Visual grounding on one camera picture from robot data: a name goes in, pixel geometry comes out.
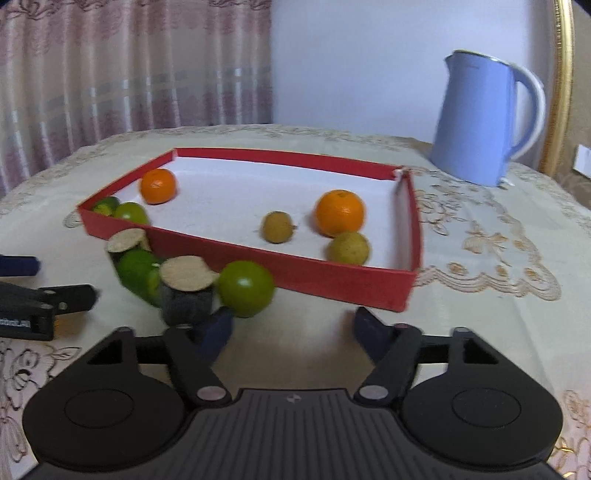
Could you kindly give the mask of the green cucumber piece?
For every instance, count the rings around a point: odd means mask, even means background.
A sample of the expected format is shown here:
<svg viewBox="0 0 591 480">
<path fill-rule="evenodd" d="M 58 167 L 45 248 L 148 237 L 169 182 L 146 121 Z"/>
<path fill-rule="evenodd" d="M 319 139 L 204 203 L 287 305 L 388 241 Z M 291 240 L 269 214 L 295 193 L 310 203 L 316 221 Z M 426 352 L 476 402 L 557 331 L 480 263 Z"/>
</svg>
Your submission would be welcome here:
<svg viewBox="0 0 591 480">
<path fill-rule="evenodd" d="M 152 306 L 159 307 L 160 265 L 161 261 L 153 253 L 132 249 L 115 262 L 115 270 L 124 288 Z"/>
</svg>

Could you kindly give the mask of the dark log piece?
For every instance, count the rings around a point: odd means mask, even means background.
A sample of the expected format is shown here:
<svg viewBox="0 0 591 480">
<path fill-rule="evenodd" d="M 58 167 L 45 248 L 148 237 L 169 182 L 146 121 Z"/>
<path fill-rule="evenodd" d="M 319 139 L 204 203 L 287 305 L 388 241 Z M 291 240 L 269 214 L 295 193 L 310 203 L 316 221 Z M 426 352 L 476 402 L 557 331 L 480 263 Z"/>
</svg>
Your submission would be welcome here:
<svg viewBox="0 0 591 480">
<path fill-rule="evenodd" d="M 131 250 L 151 251 L 144 229 L 124 229 L 115 233 L 106 241 L 105 251 L 113 266 L 116 266 L 123 255 Z"/>
<path fill-rule="evenodd" d="M 197 326 L 211 315 L 217 274 L 204 259 L 193 255 L 166 259 L 159 277 L 161 316 L 168 326 Z"/>
</svg>

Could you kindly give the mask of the dark green avocado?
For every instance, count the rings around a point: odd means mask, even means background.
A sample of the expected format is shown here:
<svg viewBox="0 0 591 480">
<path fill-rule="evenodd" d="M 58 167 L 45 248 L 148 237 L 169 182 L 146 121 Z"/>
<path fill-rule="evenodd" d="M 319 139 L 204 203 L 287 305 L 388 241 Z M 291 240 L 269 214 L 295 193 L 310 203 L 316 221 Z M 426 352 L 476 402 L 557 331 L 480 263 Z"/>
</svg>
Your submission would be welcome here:
<svg viewBox="0 0 591 480">
<path fill-rule="evenodd" d="M 92 207 L 92 211 L 104 216 L 111 217 L 120 205 L 120 201 L 114 196 L 105 197 L 97 201 Z"/>
</svg>

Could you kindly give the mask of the green lime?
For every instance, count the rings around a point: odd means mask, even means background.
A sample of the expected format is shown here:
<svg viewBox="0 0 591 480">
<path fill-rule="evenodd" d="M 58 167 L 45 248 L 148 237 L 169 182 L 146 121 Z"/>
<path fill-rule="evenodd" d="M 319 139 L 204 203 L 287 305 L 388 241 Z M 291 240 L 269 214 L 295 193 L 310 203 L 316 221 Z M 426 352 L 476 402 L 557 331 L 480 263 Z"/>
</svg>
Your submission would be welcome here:
<svg viewBox="0 0 591 480">
<path fill-rule="evenodd" d="M 270 271 L 252 261 L 228 263 L 216 280 L 221 304 L 239 318 L 262 312 L 273 301 L 276 283 Z"/>
</svg>

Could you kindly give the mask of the green tomato-like fruit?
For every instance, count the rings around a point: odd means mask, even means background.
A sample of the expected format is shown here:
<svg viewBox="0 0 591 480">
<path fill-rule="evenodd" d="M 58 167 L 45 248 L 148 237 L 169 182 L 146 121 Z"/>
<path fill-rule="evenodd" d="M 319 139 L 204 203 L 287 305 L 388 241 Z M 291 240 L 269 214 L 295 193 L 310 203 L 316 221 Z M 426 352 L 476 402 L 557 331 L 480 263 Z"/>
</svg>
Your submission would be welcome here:
<svg viewBox="0 0 591 480">
<path fill-rule="evenodd" d="M 144 208 L 135 202 L 124 202 L 114 210 L 113 217 L 139 225 L 149 225 L 150 220 Z"/>
</svg>

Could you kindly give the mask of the yellow-green round fruit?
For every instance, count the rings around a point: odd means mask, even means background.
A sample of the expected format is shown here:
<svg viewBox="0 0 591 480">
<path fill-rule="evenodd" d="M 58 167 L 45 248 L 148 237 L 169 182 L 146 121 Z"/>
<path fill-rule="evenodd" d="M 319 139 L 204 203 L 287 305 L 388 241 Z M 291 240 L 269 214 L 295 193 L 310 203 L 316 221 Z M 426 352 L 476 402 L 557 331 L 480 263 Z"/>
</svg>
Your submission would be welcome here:
<svg viewBox="0 0 591 480">
<path fill-rule="evenodd" d="M 336 263 L 363 265 L 370 258 L 370 242 L 359 232 L 341 233 L 329 242 L 327 258 Z"/>
</svg>

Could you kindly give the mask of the small orange mandarin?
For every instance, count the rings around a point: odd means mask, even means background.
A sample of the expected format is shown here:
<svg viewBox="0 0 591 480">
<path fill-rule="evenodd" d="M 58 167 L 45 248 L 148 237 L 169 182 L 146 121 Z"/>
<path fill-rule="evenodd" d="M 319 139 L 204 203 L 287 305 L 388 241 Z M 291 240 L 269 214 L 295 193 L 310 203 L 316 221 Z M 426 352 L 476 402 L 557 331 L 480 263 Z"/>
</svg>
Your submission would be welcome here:
<svg viewBox="0 0 591 480">
<path fill-rule="evenodd" d="M 167 169 L 150 170 L 140 179 L 139 193 L 149 205 L 166 203 L 176 196 L 176 176 Z"/>
</svg>

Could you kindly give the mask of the large orange mandarin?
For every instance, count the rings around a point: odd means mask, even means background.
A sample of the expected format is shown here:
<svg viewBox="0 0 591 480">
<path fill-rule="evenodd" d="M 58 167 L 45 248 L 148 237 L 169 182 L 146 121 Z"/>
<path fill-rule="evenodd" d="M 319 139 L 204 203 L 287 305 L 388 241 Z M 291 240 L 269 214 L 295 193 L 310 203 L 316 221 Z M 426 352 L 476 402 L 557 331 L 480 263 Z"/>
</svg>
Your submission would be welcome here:
<svg viewBox="0 0 591 480">
<path fill-rule="evenodd" d="M 359 195 L 349 190 L 331 190 L 315 204 L 315 226 L 328 237 L 360 231 L 366 219 L 366 207 Z"/>
</svg>

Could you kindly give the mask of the small brown longan fruit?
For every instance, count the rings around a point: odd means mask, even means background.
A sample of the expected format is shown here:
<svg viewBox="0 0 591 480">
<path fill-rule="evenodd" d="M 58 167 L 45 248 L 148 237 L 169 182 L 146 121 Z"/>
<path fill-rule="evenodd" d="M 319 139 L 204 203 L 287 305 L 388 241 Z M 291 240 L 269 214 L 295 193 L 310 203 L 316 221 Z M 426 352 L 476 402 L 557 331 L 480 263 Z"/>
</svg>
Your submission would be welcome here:
<svg viewBox="0 0 591 480">
<path fill-rule="evenodd" d="M 266 215 L 262 223 L 263 239 L 269 243 L 286 243 L 294 236 L 293 219 L 283 211 L 273 211 Z"/>
</svg>

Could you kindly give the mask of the red shallow box tray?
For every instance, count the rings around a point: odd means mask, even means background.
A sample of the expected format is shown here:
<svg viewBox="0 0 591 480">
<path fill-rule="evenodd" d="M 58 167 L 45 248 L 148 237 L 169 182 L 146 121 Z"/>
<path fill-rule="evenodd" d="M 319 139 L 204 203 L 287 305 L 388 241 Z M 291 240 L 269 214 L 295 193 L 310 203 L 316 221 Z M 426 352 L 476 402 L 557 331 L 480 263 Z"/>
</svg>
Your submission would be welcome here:
<svg viewBox="0 0 591 480">
<path fill-rule="evenodd" d="M 400 166 L 327 155 L 236 148 L 175 148 L 128 172 L 82 202 L 89 235 L 107 239 L 128 222 L 92 211 L 108 196 L 140 202 L 139 182 L 164 168 L 176 196 L 149 205 L 145 231 L 160 257 L 196 255 L 213 270 L 236 260 L 266 267 L 278 287 L 394 312 L 406 309 L 422 264 L 422 230 L 413 179 Z M 329 240 L 315 226 L 318 199 L 335 189 L 359 195 L 370 258 L 362 266 L 325 256 Z M 295 226 L 286 243 L 263 239 L 267 214 L 283 211 Z"/>
</svg>

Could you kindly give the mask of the cream embroidered tablecloth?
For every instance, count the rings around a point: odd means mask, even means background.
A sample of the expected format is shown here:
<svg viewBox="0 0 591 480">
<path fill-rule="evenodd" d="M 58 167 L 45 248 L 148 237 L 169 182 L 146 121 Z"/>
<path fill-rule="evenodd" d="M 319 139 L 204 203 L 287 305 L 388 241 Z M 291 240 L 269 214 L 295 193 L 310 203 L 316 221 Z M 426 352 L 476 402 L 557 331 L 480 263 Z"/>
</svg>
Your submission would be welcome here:
<svg viewBox="0 0 591 480">
<path fill-rule="evenodd" d="M 103 243 L 89 237 L 77 205 L 113 180 L 176 147 L 283 150 L 412 169 L 423 229 L 423 268 L 405 312 L 386 322 L 433 334 L 476 330 L 551 390 L 564 412 L 552 465 L 590 475 L 590 213 L 550 178 L 520 165 L 505 189 L 455 180 L 428 163 L 425 143 L 392 136 L 280 125 L 180 127 L 119 134 L 79 149 L 1 202 L 1 251 L 35 255 L 40 285 L 90 283 L 91 314 L 60 320 L 53 342 L 1 344 L 1 475 L 35 460 L 22 432 L 29 397 L 119 325 L 161 329 L 157 311 L 122 289 Z"/>
</svg>

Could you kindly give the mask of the pink patterned curtain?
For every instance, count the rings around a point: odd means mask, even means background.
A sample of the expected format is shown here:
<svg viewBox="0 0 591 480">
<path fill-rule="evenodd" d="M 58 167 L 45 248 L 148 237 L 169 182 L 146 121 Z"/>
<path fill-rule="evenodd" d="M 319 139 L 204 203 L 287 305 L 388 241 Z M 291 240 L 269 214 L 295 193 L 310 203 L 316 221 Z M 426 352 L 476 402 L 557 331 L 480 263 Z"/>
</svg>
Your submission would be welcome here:
<svg viewBox="0 0 591 480">
<path fill-rule="evenodd" d="M 113 135 L 273 119 L 267 1 L 5 1 L 1 189 Z"/>
</svg>

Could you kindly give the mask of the light blue electric kettle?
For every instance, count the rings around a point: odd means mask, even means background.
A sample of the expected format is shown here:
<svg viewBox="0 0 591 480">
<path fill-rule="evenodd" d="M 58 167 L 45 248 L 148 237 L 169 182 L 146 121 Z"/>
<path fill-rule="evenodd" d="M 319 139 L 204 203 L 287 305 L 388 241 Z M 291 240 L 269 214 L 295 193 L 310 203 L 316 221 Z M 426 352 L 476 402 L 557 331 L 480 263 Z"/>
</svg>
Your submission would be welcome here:
<svg viewBox="0 0 591 480">
<path fill-rule="evenodd" d="M 479 52 L 459 49 L 445 62 L 449 80 L 430 161 L 458 179 L 498 187 L 508 163 L 528 152 L 544 130 L 543 83 L 525 67 Z M 532 113 L 515 141 L 518 84 L 529 93 Z"/>
</svg>

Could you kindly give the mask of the white wall switch panel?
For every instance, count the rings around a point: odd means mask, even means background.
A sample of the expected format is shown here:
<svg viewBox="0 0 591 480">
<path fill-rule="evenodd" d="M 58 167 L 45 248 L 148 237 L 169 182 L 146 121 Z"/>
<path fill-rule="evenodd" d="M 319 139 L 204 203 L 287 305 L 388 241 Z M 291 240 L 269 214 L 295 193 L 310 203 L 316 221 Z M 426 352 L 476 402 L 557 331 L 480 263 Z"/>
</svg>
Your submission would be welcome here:
<svg viewBox="0 0 591 480">
<path fill-rule="evenodd" d="M 576 149 L 573 170 L 591 179 L 591 149 L 579 144 Z"/>
</svg>

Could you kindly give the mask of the gold wall frame moulding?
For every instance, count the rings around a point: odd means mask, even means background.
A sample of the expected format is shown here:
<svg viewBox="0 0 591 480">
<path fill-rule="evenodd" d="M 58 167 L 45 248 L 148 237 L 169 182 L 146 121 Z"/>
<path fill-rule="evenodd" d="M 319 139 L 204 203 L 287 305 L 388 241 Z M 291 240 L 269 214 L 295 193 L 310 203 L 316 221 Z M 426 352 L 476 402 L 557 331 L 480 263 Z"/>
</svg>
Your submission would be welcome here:
<svg viewBox="0 0 591 480">
<path fill-rule="evenodd" d="M 546 4 L 550 100 L 538 171 L 558 179 L 572 171 L 575 130 L 582 123 L 576 106 L 576 7 L 574 1 Z"/>
</svg>

